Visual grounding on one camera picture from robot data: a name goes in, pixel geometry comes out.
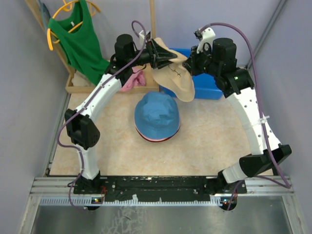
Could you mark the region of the blue bucket hat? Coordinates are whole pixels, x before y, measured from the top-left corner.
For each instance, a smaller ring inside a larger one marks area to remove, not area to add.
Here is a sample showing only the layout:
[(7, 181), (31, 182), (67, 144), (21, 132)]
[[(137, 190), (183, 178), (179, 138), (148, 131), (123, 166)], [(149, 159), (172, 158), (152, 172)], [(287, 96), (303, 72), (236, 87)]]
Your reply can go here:
[(134, 121), (139, 124), (171, 124), (180, 121), (176, 101), (160, 92), (149, 92), (137, 103)]

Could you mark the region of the blue plastic bin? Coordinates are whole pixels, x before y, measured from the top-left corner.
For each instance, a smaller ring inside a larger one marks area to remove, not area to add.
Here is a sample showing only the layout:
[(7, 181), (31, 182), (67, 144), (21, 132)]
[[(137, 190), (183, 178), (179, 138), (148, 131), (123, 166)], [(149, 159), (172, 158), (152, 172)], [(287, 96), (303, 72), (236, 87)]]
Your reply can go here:
[[(191, 53), (190, 49), (181, 49), (181, 48), (171, 48), (171, 49), (183, 54), (186, 57), (189, 57)], [(217, 88), (214, 78), (208, 74), (193, 76), (193, 82), (195, 86), (196, 99), (218, 100), (223, 96), (222, 91)], [(159, 86), (159, 89), (161, 92), (176, 98), (176, 95), (171, 90), (163, 86)]]

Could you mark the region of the beige bucket hat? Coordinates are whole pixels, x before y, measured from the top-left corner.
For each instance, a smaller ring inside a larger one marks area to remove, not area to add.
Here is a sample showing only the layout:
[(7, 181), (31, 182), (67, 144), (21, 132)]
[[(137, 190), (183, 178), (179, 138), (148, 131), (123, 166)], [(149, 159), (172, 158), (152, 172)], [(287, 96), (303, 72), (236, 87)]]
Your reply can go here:
[(152, 76), (156, 83), (171, 90), (179, 100), (190, 102), (195, 98), (195, 87), (191, 74), (183, 67), (187, 57), (183, 54), (169, 49), (161, 38), (155, 38), (156, 43), (168, 52), (177, 57), (169, 59), (169, 65), (152, 70)]

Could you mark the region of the pink bucket hat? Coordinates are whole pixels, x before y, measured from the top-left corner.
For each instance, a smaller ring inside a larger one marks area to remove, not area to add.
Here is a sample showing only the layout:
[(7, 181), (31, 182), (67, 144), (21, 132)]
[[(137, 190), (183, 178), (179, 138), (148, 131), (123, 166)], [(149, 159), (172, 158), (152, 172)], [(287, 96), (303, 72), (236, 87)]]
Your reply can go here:
[(162, 142), (172, 138), (180, 129), (181, 121), (171, 124), (139, 124), (134, 122), (136, 131), (145, 140)]

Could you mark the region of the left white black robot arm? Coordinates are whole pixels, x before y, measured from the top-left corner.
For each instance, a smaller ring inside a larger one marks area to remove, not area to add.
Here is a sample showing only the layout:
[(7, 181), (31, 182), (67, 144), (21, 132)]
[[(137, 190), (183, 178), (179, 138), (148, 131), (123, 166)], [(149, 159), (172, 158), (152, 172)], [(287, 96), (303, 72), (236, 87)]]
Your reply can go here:
[(133, 74), (132, 67), (149, 64), (158, 69), (177, 58), (175, 53), (161, 47), (155, 39), (142, 37), (142, 43), (143, 49), (138, 50), (131, 35), (118, 36), (115, 53), (98, 85), (81, 105), (65, 112), (66, 132), (78, 151), (81, 166), (78, 179), (73, 183), (76, 194), (104, 192), (95, 148), (100, 131), (95, 122), (108, 101)]

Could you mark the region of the dark red bucket hat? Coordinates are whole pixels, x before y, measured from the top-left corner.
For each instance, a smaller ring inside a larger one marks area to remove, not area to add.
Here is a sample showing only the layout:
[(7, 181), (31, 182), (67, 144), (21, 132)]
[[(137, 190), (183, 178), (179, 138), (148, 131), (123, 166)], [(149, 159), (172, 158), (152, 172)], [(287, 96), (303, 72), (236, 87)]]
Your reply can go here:
[(178, 132), (179, 132), (180, 128), (170, 137), (167, 137), (167, 138), (164, 138), (164, 139), (150, 139), (150, 138), (145, 138), (145, 140), (149, 141), (149, 142), (155, 142), (155, 143), (158, 143), (158, 142), (164, 142), (164, 141), (167, 141), (169, 139), (171, 139), (172, 137), (174, 137)]

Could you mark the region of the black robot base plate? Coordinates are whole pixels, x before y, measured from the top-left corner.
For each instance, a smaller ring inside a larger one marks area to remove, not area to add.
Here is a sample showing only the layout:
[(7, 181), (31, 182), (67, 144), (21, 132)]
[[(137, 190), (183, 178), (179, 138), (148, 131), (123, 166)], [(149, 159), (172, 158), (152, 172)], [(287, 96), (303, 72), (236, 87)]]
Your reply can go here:
[(233, 196), (234, 209), (238, 194), (247, 192), (245, 181), (227, 184), (210, 176), (106, 176), (89, 180), (80, 177), (67, 185), (77, 195), (98, 194), (92, 203), (130, 202), (209, 202), (216, 194)]

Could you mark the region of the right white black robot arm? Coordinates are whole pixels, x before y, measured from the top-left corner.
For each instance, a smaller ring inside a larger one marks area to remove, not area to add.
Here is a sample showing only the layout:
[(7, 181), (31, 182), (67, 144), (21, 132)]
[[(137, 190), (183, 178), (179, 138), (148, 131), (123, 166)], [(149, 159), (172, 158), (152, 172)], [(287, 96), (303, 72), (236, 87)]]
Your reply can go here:
[(246, 69), (237, 67), (235, 56), (233, 40), (219, 38), (202, 40), (191, 48), (189, 58), (183, 62), (191, 75), (208, 74), (214, 78), (217, 88), (238, 114), (250, 146), (249, 155), (209, 180), (212, 194), (229, 193), (239, 181), (274, 168), (292, 152), (271, 131), (267, 117), (259, 110), (254, 82)]

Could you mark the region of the wooden clothes rack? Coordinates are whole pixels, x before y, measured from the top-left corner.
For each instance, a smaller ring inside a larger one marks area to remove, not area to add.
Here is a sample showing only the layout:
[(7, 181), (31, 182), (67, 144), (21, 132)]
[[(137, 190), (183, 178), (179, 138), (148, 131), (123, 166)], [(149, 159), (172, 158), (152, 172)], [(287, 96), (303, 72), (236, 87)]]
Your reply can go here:
[[(39, 0), (25, 0), (27, 6), (31, 10), (32, 14), (36, 18), (37, 22), (41, 26), (41, 28), (46, 32), (44, 28), (44, 23), (47, 23), (47, 19), (45, 17), (45, 14), (41, 14), (41, 3)], [(66, 2), (66, 0), (63, 0), (64, 6), (60, 8), (60, 10), (57, 10), (57, 13), (61, 12), (63, 8), (66, 8), (65, 12), (69, 12), (72, 10), (74, 3), (76, 1), (71, 1), (71, 2)], [(87, 1), (89, 3), (89, 9), (91, 16), (94, 16), (96, 12), (100, 12), (100, 9), (98, 6), (96, 6), (94, 3), (91, 3), (90, 1)], [(151, 36), (153, 38), (156, 37), (156, 17), (155, 17), (155, 1), (150, 0), (149, 1), (149, 8), (150, 8), (150, 27), (149, 29), (151, 30)], [(73, 67), (69, 66), (66, 61), (66, 57), (64, 52), (62, 51), (59, 41), (55, 40), (52, 41), (53, 38), (55, 38), (55, 34), (51, 32), (50, 29), (47, 29), (47, 40), (48, 40), (48, 47), (49, 49), (55, 50), (61, 59), (62, 63), (64, 64), (66, 70), (69, 72), (69, 77), (67, 79), (66, 83), (66, 91), (69, 94), (76, 94), (76, 93), (90, 93), (93, 91), (94, 86), (74, 86), (72, 83), (72, 80), (75, 75), (75, 70)], [(145, 93), (148, 91), (158, 91), (159, 90), (159, 85), (153, 80), (150, 74), (150, 69), (147, 69), (147, 75), (146, 75), (146, 85), (145, 86), (135, 86), (130, 93)]]

